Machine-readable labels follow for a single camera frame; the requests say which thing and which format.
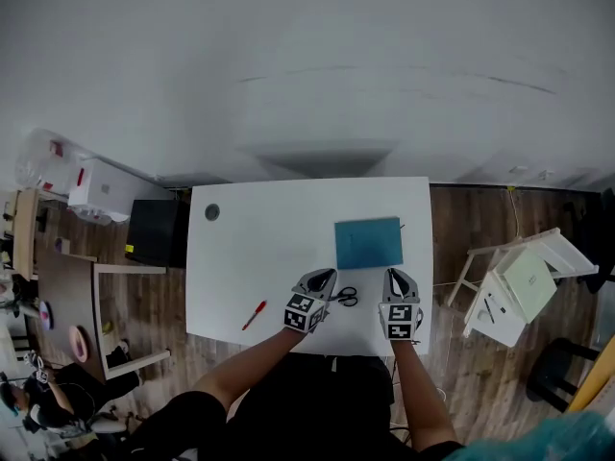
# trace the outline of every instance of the black box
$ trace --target black box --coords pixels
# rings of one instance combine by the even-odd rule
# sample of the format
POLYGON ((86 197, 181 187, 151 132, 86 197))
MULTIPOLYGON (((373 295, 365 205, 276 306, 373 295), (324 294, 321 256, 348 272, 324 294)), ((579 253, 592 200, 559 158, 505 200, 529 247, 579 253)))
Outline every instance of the black box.
POLYGON ((185 268, 190 205, 177 200, 135 200, 125 255, 152 266, 185 268))

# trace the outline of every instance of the blue notebook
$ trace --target blue notebook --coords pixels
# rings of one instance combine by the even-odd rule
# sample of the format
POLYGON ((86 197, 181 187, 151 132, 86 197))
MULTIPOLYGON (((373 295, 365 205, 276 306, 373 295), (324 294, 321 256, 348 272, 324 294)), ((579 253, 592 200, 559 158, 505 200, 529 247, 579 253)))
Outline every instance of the blue notebook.
POLYGON ((404 263, 399 217, 335 223, 338 270, 404 263))

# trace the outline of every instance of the scissors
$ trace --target scissors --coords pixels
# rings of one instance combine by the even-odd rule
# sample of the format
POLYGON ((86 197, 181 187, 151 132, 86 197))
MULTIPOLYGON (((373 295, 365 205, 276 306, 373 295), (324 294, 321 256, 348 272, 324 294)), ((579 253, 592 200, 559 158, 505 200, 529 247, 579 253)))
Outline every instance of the scissors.
POLYGON ((344 287, 331 301, 338 301, 345 307, 353 307, 358 303, 357 290, 354 287, 344 287))

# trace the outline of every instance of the wooden floor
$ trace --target wooden floor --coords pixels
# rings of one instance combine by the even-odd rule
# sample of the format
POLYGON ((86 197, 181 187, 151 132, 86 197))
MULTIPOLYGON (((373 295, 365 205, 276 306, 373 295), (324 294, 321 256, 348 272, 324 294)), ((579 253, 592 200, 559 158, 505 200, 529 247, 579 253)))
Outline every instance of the wooden floor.
MULTIPOLYGON (((554 191, 513 192, 520 233, 528 236, 560 227, 571 236, 566 202, 577 209, 585 195, 554 191)), ((503 244, 516 232, 508 192, 499 188, 433 187, 434 283, 454 281, 471 247, 503 244)), ((51 245, 56 236, 71 241, 71 252, 94 255, 103 263, 128 263, 124 258, 127 226, 100 227, 79 220, 66 210, 49 212, 47 232, 37 243, 51 245)), ((481 278, 480 265, 468 276, 481 278)), ((118 337, 128 338, 135 355, 169 348, 172 357, 143 370, 145 384, 118 400, 120 412, 133 411, 148 417, 175 395, 190 388, 208 369, 239 352, 238 345, 217 342, 185 333, 185 271, 170 270, 166 276, 105 276, 101 282, 104 320, 113 322, 108 352, 118 337)), ((441 303, 451 285, 434 286, 433 297, 441 303)), ((464 308, 468 296, 460 294, 455 306, 464 308)), ((556 415, 546 403, 532 403, 525 395, 524 379, 541 350, 554 338, 564 336, 589 344, 594 325, 596 297, 574 279, 564 280, 556 296, 527 327, 518 345, 508 349, 473 331, 464 339, 462 322, 450 310, 433 309, 430 354, 423 361, 439 388, 462 442, 477 438, 509 439, 542 419, 556 415)), ((37 322, 30 322, 47 359, 65 364, 67 358, 45 341, 37 322)), ((392 359, 387 360, 392 370, 392 359)), ((569 379, 578 381, 582 361, 573 364, 569 379)), ((393 422, 405 424, 399 386, 393 406, 393 422)))

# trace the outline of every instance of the red pen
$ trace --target red pen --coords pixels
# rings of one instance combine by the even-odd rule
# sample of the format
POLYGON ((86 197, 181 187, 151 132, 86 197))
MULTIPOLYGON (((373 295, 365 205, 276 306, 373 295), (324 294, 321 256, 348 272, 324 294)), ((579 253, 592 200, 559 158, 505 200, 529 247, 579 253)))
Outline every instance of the red pen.
POLYGON ((243 328, 241 329, 242 331, 245 331, 245 329, 250 325, 250 323, 254 321, 254 318, 258 316, 258 314, 265 308, 266 305, 267 305, 267 301, 263 301, 262 303, 258 305, 257 310, 254 311, 254 314, 250 317, 248 322, 245 325, 243 325, 243 328))

